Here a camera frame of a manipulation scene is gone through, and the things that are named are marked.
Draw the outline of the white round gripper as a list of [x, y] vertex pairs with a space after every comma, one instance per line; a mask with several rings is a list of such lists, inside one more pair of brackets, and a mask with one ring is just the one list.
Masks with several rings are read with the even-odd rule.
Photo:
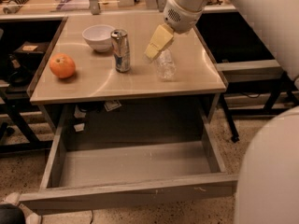
[[167, 49], [174, 40], [174, 32], [183, 34], [189, 32], [198, 22], [203, 9], [192, 10], [180, 5], [176, 0], [167, 0], [164, 8], [164, 22], [160, 24], [144, 52], [144, 60], [152, 63]]

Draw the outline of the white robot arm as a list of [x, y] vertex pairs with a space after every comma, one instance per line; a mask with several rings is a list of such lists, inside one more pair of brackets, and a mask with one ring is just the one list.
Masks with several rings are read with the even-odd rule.
[[[299, 79], [299, 0], [230, 0], [278, 62], [257, 68], [257, 80]], [[167, 0], [164, 23], [145, 51], [149, 61], [170, 46], [174, 34], [191, 30], [207, 0]], [[299, 111], [269, 120], [244, 155], [235, 193], [234, 224], [299, 224]]]

